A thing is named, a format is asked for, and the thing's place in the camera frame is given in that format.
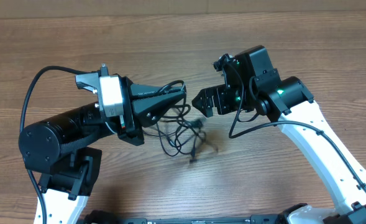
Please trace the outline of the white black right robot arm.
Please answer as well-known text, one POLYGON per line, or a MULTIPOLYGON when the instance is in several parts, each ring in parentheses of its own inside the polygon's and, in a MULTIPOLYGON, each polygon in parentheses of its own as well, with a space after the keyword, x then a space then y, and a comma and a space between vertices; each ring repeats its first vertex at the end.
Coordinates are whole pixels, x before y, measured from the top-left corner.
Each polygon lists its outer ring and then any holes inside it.
POLYGON ((222 85, 202 89, 192 105, 214 113, 266 116, 293 141, 332 198, 332 208, 299 203, 274 215, 253 215, 250 223, 366 223, 366 169, 328 125, 313 94, 297 77, 281 79, 264 46, 214 62, 222 85))

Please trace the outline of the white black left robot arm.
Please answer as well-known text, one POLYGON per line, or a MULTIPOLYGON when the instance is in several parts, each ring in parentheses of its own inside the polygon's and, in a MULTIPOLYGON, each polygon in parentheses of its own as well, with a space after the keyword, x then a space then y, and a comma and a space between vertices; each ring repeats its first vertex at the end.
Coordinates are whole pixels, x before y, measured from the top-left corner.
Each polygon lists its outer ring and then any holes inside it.
POLYGON ((75 82, 98 100, 23 127, 19 135, 25 167, 40 173, 35 223, 76 223, 99 175, 102 152, 91 144, 115 134, 143 145, 143 129, 186 96, 181 80, 162 87, 137 85, 95 72, 76 75, 75 82))

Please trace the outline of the black USB cable blue plug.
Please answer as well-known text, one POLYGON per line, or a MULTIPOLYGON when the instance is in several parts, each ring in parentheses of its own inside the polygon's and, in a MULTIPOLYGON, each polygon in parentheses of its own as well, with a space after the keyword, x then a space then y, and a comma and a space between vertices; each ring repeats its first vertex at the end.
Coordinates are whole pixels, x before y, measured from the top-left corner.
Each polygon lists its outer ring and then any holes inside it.
POLYGON ((166 114, 161 120, 143 131, 145 136, 157 138, 163 152, 169 157, 178 155, 190 156, 190 162, 196 161, 196 151, 206 143, 206 133, 203 131, 204 119, 186 119, 191 111, 190 105, 172 107, 174 114, 166 114))

